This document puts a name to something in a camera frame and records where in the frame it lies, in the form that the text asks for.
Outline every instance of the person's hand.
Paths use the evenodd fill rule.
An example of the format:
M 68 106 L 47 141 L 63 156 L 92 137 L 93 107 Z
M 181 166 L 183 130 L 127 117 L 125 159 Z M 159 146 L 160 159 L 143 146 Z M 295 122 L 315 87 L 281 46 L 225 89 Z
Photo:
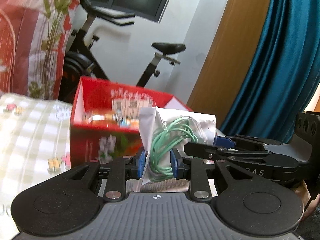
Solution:
M 310 199 L 310 194 L 309 191 L 307 189 L 307 185 L 305 184 L 304 181 L 300 182 L 300 185 L 296 188 L 292 189 L 294 191 L 294 193 L 300 197 L 300 199 L 303 202 L 303 205 L 306 206 L 306 204 L 308 203 L 309 199 Z M 308 216 L 310 216 L 315 210 L 316 207 L 319 204 L 319 200 L 320 200 L 320 194 L 318 194 L 318 196 L 316 197 L 315 200 L 312 200 L 310 205 L 308 206 L 307 210 L 305 210 L 302 220 L 306 219 Z

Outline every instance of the checkered tablecloth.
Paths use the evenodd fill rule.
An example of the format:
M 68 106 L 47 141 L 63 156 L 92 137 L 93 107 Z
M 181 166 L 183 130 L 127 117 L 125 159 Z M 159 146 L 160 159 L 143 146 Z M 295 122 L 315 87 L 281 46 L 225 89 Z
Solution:
M 71 107 L 10 93 L 0 97 L 0 240 L 18 233 L 10 214 L 15 196 L 68 168 Z

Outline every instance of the ribbed gray plate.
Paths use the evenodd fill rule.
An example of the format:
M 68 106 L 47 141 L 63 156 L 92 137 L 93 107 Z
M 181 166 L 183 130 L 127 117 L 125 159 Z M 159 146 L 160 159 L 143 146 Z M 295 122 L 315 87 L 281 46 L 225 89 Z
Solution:
M 97 218 L 77 232 L 57 237 L 25 233 L 14 240 L 256 240 L 227 228 L 209 205 L 195 203 L 184 193 L 130 193 L 106 204 Z M 264 239 L 298 240 L 292 233 Z

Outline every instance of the red box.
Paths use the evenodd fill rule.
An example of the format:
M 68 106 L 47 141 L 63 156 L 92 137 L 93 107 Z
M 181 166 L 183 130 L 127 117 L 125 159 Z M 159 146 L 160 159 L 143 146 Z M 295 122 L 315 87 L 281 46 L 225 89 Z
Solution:
M 161 108 L 174 100 L 184 110 L 190 111 L 171 94 L 83 76 L 77 87 L 70 118 L 71 167 L 92 159 L 109 162 L 111 157 L 133 156 L 142 146 L 137 130 L 82 122 L 85 112 L 91 109 L 111 109 L 112 100 L 117 97 L 151 98 Z

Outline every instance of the exercise bike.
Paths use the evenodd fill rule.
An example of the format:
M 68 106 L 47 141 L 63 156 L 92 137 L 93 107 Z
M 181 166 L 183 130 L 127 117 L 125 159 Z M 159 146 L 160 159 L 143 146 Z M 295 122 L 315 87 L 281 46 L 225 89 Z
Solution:
M 74 30 L 71 33 L 71 36 L 74 36 L 75 39 L 70 50 L 65 55 L 63 77 L 59 93 L 59 100 L 68 103 L 73 102 L 76 86 L 80 80 L 80 76 L 86 75 L 109 80 L 108 76 L 102 70 L 100 64 L 97 62 L 90 50 L 94 42 L 97 42 L 100 38 L 93 35 L 92 41 L 89 45 L 84 43 L 84 38 L 94 20 L 98 17 L 117 26 L 123 27 L 133 25 L 134 21 L 121 22 L 121 20 L 135 17 L 134 13 L 118 15 L 110 14 L 92 6 L 88 0 L 80 0 L 80 5 L 87 12 L 87 20 L 80 30 Z M 168 57 L 168 55 L 177 54 L 186 49 L 186 46 L 181 43 L 155 42 L 152 44 L 152 47 L 157 49 L 159 52 L 162 52 L 162 54 L 158 52 L 155 53 L 153 60 L 149 63 L 136 84 L 139 87 L 145 87 L 152 75 L 155 77 L 160 75 L 160 71 L 157 70 L 157 65 L 161 59 L 169 61 L 173 66 L 180 64 L 178 60 Z

